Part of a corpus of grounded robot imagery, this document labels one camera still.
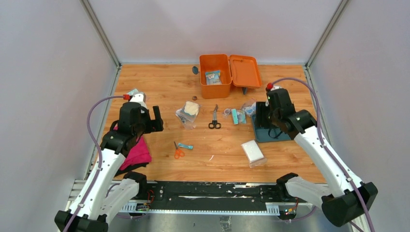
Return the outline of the teal bandage packet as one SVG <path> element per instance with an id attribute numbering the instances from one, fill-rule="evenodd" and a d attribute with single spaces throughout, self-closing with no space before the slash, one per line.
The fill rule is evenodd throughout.
<path id="1" fill-rule="evenodd" d="M 233 124 L 238 125 L 238 124 L 246 124 L 246 114 L 243 110 L 237 110 L 237 109 L 232 109 L 231 110 L 231 115 L 233 118 Z"/>

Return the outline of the bag with white gauze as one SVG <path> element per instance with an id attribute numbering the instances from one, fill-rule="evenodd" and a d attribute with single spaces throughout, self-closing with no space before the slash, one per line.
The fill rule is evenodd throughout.
<path id="1" fill-rule="evenodd" d="M 185 129 L 192 130 L 196 127 L 194 122 L 200 112 L 200 108 L 201 105 L 192 101 L 186 101 L 182 108 L 176 110 L 176 117 Z"/>

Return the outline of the white gauze pack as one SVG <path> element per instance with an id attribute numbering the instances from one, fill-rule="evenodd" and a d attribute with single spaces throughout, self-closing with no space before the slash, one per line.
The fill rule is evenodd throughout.
<path id="1" fill-rule="evenodd" d="M 255 140 L 243 143 L 241 147 L 248 158 L 250 168 L 263 165 L 267 162 L 267 158 L 263 155 Z"/>

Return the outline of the orange medicine box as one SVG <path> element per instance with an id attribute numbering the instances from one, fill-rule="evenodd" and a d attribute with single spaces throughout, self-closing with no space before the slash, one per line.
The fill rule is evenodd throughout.
<path id="1" fill-rule="evenodd" d="M 220 84 L 209 85 L 206 73 L 219 71 Z M 201 96 L 204 99 L 227 98 L 231 87 L 241 87 L 243 94 L 248 89 L 262 86 L 257 60 L 251 56 L 212 54 L 199 56 L 199 67 L 192 68 L 200 75 Z"/>

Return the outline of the blue cotton swab bag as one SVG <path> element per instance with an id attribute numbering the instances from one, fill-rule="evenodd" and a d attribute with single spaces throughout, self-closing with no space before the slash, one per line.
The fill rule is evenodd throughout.
<path id="1" fill-rule="evenodd" d="M 220 85 L 220 70 L 205 72 L 205 80 L 207 85 Z"/>

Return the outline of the clear bag blue items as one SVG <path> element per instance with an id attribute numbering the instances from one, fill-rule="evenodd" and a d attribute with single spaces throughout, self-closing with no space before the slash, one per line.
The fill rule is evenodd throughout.
<path id="1" fill-rule="evenodd" d="M 241 110 L 249 117 L 252 117 L 256 113 L 256 99 L 252 98 L 246 101 L 242 106 Z"/>

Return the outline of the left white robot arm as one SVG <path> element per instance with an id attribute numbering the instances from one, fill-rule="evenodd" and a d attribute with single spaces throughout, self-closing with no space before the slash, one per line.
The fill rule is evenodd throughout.
<path id="1" fill-rule="evenodd" d="M 58 211 L 55 224 L 62 232 L 106 232 L 113 218 L 131 199 L 144 199 L 148 194 L 146 176 L 129 172 L 112 193 L 108 193 L 115 174 L 137 145 L 143 134 L 163 131 L 160 108 L 149 110 L 138 102 L 126 102 L 98 147 L 99 158 L 75 201 L 66 211 Z"/>

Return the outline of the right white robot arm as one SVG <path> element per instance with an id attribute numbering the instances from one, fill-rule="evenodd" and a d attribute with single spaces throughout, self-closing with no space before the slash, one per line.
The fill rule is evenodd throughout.
<path id="1" fill-rule="evenodd" d="M 297 111 L 284 88 L 266 89 L 266 102 L 258 102 L 263 118 L 295 141 L 310 156 L 327 182 L 321 186 L 295 173 L 277 179 L 276 195 L 288 202 L 299 198 L 321 209 L 334 226 L 341 227 L 365 214 L 378 194 L 351 171 L 327 142 L 316 119 L 307 110 Z"/>

